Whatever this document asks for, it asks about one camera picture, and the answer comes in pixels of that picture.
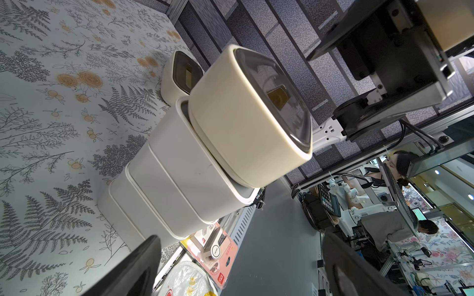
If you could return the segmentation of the dark lid cream tissue box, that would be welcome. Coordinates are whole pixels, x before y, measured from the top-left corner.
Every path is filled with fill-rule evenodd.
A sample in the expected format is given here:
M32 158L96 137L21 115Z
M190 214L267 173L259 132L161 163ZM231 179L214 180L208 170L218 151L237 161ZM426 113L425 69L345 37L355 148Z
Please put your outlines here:
M193 128L225 172L263 187L312 159L311 114L271 58L228 46L191 90Z
M204 71L197 62L183 51L175 51L162 74L160 90L164 102L173 106L178 99L189 96L203 75Z

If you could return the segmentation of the grey lid tissue box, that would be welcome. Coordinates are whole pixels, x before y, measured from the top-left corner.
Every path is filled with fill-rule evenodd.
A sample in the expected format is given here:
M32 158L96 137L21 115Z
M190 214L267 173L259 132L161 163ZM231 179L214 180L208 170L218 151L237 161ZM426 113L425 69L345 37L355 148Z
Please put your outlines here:
M205 222L251 205L259 189L229 177L196 134L188 100L175 102L149 139L149 146L184 198Z
M149 143L143 145L125 172L145 204L176 238L186 238L215 223L197 214Z
M178 242L146 203L126 173L121 173L98 200L98 208L130 250L157 235L161 247Z

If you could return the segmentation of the pink stapler blister pack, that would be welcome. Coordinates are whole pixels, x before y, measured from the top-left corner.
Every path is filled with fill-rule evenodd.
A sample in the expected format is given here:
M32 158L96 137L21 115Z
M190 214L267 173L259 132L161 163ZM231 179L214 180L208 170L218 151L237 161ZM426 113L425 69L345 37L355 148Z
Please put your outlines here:
M238 246L219 223L208 225L180 243L219 289L226 288Z

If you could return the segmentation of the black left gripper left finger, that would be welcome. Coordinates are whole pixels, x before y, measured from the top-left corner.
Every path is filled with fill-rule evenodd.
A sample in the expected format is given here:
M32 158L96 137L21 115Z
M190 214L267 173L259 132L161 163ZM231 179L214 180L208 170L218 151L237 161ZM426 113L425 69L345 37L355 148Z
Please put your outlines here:
M151 235L84 295L150 296L160 259L160 238Z

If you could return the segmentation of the white yellow snack pouch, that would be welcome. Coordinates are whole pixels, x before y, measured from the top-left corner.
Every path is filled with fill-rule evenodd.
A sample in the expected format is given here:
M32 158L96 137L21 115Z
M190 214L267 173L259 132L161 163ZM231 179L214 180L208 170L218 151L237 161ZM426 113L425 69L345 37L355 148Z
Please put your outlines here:
M217 289L207 273L197 264L184 261L174 266L157 296L216 296Z

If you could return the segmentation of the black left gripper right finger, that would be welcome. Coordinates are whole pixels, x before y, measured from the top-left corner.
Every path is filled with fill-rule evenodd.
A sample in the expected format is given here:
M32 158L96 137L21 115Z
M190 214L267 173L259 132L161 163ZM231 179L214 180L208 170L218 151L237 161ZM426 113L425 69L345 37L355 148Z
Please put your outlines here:
M335 296L406 294L333 233L325 233L322 255L329 286Z

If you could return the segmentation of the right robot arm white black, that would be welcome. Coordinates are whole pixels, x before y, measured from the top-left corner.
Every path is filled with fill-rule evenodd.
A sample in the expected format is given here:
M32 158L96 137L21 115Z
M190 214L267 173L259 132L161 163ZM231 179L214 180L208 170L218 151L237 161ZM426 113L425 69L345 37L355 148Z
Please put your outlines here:
M453 93L450 58L474 44L472 1L354 1L307 56L336 49L374 88L338 106L313 131L313 150L355 141Z

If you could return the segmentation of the seated person background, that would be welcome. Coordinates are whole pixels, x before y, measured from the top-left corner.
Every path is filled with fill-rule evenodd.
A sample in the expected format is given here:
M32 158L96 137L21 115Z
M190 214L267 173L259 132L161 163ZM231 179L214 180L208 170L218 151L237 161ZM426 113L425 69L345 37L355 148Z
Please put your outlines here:
M417 154L399 150L383 162L391 172L400 189L408 186L407 172L411 162L416 159L418 159ZM380 197L388 197L390 193L383 179L381 169L372 164L363 165L352 173L343 174L341 177L350 189L357 191L357 197L368 198L366 203L356 203L356 199L345 192L344 194L349 210L353 207L361 209L366 205L377 204L380 202Z

